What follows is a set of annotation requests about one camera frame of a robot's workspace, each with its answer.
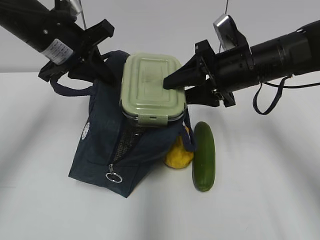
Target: label sticker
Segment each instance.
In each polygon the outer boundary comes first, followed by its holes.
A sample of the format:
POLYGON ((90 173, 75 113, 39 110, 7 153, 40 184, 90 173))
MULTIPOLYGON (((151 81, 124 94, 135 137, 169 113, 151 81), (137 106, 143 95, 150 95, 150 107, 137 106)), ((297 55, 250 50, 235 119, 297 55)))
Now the label sticker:
POLYGON ((74 51, 70 47, 57 38, 42 52, 44 56, 57 65, 61 65, 67 61, 73 53, 74 51))

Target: lunch box lid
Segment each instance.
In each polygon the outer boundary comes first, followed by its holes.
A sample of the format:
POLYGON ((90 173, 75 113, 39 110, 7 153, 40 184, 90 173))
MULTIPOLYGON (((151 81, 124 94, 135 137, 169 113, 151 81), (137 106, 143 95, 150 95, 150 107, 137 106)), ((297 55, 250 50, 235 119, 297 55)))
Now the lunch box lid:
POLYGON ((170 55, 136 53, 129 56, 122 77, 123 113, 141 125, 167 125, 182 117, 187 107, 184 88, 163 88, 164 78, 181 66, 170 55))

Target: white wall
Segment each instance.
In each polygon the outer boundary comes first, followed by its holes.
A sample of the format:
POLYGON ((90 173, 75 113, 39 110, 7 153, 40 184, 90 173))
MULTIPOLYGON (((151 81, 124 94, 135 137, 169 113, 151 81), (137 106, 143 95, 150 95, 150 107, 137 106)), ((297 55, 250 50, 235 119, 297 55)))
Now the white wall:
MULTIPOLYGON (((52 9, 54 0, 40 0, 52 9)), ((125 50, 172 54, 186 62, 195 42, 218 40, 212 22, 225 10, 225 0, 82 0, 88 27, 107 19, 114 36, 102 44, 102 53, 125 50)), ((295 31, 319 19, 318 0, 230 0, 229 11, 250 45, 295 31)), ((0 28, 0 72, 38 72, 47 59, 0 28)))
MULTIPOLYGON (((51 9, 54 0, 40 0, 51 9)), ((210 39, 217 49, 213 21, 224 0, 82 0, 87 26, 103 19, 115 26, 114 36, 100 45, 102 53, 124 50, 172 54, 186 62, 196 41, 210 39)), ((0 72, 38 72, 48 61, 24 42, 0 28, 0 72)))

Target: green cucumber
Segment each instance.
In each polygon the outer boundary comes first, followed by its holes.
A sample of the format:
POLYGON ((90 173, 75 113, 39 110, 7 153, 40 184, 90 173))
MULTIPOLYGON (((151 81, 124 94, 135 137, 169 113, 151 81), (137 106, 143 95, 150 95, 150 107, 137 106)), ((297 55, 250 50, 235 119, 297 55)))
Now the green cucumber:
POLYGON ((214 136, 208 124, 200 121, 194 128, 197 149, 192 163, 192 179, 196 189, 209 191, 216 177, 216 149, 214 136))

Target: yellow pepper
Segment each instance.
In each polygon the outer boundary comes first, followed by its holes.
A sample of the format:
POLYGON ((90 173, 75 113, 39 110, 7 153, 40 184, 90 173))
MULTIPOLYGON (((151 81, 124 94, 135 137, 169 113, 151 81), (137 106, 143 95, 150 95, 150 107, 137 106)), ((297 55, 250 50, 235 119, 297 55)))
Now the yellow pepper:
POLYGON ((170 151, 165 156, 164 163, 174 169, 183 169, 191 163, 193 158, 194 153, 185 150, 182 137, 178 136, 170 151))

